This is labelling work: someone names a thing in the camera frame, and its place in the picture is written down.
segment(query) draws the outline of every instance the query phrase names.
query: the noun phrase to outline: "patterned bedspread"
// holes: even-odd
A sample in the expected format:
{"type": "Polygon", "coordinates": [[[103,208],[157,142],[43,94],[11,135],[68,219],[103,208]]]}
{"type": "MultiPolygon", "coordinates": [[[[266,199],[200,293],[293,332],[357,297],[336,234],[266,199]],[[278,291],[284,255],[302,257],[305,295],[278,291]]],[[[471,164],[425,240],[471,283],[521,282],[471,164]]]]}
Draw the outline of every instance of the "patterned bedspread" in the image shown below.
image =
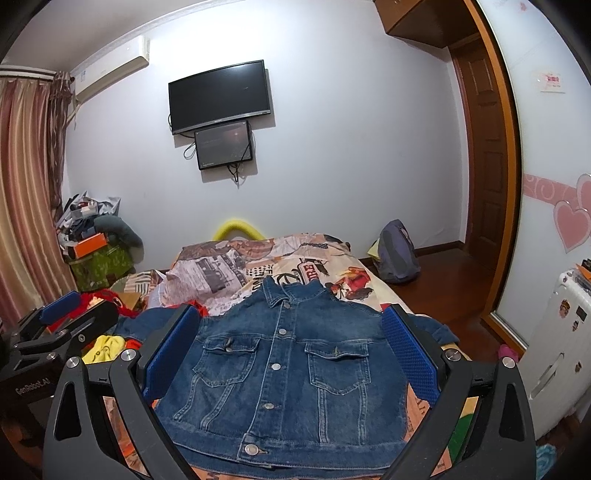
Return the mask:
{"type": "MultiPolygon", "coordinates": [[[[410,312],[384,282],[351,255],[346,244],[322,233],[302,233],[263,241],[224,240],[185,247],[166,273],[166,278],[157,285],[150,283],[148,307],[197,300],[210,314],[220,315],[258,289],[267,275],[272,275],[280,284],[305,284],[318,279],[340,300],[363,303],[377,311],[391,303],[400,303],[410,312]]],[[[134,277],[128,282],[137,284],[137,279],[134,277]]],[[[107,406],[128,465],[146,473],[114,402],[108,400],[107,406]]],[[[412,436],[428,408],[429,404],[417,398],[408,386],[406,440],[412,436]]],[[[433,474],[450,468],[451,464],[446,450],[433,474]]],[[[202,480],[245,480],[198,468],[194,470],[202,480]]]]}

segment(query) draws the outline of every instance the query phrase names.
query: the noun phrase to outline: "yellow foam tube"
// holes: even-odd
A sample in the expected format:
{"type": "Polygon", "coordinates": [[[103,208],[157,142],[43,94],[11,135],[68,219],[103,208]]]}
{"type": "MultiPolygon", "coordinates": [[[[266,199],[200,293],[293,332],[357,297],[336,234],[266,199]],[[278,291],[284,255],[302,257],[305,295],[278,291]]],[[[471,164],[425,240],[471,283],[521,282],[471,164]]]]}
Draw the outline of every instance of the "yellow foam tube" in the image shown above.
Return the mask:
{"type": "Polygon", "coordinates": [[[229,234],[232,230],[239,230],[242,233],[244,233],[247,237],[252,238],[253,240],[265,239],[265,237],[262,236],[261,233],[250,223],[246,223],[244,220],[232,219],[228,220],[220,228],[217,229],[217,232],[213,236],[213,241],[217,242],[219,240],[224,240],[226,235],[229,234]]]}

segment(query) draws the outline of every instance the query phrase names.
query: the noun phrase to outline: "pink heart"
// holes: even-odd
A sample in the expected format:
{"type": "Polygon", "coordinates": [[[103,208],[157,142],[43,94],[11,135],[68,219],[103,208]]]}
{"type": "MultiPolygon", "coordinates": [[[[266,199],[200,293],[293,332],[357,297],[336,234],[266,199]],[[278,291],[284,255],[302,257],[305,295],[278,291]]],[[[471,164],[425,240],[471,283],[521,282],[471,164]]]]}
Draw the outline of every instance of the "pink heart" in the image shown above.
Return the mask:
{"type": "Polygon", "coordinates": [[[591,175],[584,173],[577,180],[577,200],[579,208],[591,212],[591,175]]]}
{"type": "Polygon", "coordinates": [[[554,207],[554,224],[567,253],[583,245],[591,233],[591,216],[587,210],[573,211],[570,204],[563,200],[554,207]]]}

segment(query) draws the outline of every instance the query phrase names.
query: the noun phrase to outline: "green box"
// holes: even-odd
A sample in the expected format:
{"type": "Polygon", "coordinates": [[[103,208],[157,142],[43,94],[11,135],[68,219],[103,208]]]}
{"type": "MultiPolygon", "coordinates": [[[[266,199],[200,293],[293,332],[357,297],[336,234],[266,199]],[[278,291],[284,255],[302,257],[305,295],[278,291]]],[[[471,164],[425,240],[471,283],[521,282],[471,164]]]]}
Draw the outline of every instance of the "green box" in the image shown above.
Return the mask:
{"type": "Polygon", "coordinates": [[[105,245],[91,254],[68,262],[78,290],[109,288],[134,266],[129,252],[119,245],[105,245]]]}

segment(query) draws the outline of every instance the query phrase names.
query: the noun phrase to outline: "black monitor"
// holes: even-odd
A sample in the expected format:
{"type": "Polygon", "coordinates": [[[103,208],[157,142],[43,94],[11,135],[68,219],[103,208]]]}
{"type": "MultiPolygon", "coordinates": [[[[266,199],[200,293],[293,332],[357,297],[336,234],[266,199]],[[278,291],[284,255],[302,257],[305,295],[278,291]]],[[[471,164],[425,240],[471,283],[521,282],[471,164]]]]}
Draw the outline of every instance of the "black monitor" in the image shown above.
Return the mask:
{"type": "Polygon", "coordinates": [[[250,61],[198,73],[168,84],[174,134],[271,113],[265,63],[250,61]]]}
{"type": "Polygon", "coordinates": [[[252,160],[248,121],[214,125],[195,132],[199,170],[252,160]]]}

